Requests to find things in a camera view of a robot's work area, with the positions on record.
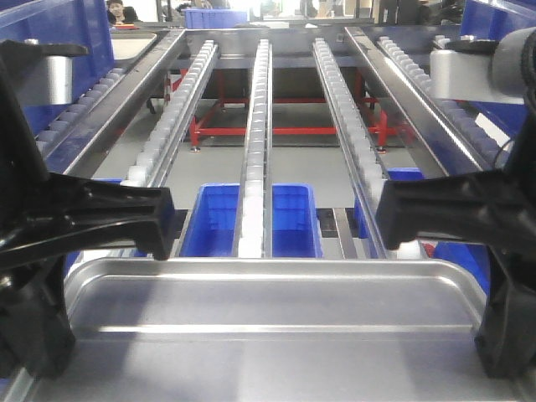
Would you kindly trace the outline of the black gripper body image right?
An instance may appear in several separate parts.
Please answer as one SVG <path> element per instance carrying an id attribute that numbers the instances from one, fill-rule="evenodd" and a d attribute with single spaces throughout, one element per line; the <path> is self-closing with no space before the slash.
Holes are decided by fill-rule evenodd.
<path id="1" fill-rule="evenodd" d="M 501 169 L 386 182 L 377 222 L 389 250 L 427 234 L 491 250 L 490 293 L 475 343 L 487 375 L 522 375 L 535 357 L 534 116 Z"/>

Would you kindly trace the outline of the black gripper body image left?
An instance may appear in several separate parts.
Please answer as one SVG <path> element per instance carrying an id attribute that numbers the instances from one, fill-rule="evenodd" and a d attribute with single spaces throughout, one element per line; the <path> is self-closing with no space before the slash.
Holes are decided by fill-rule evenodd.
<path id="1" fill-rule="evenodd" d="M 133 188 L 51 173 L 14 85 L 47 58 L 87 54 L 79 44 L 1 43 L 1 374 L 24 367 L 61 375 L 75 345 L 64 300 L 64 261 L 117 241 L 166 260 L 175 235 L 167 188 Z"/>

